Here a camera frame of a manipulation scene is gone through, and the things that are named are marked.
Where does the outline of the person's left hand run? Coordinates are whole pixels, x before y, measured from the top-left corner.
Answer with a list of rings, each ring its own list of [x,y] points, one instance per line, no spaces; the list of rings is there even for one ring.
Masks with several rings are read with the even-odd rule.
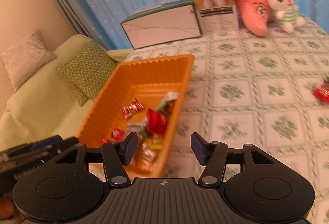
[[[1,197],[0,204],[1,223],[20,223],[22,218],[16,214],[15,206],[7,198]]]

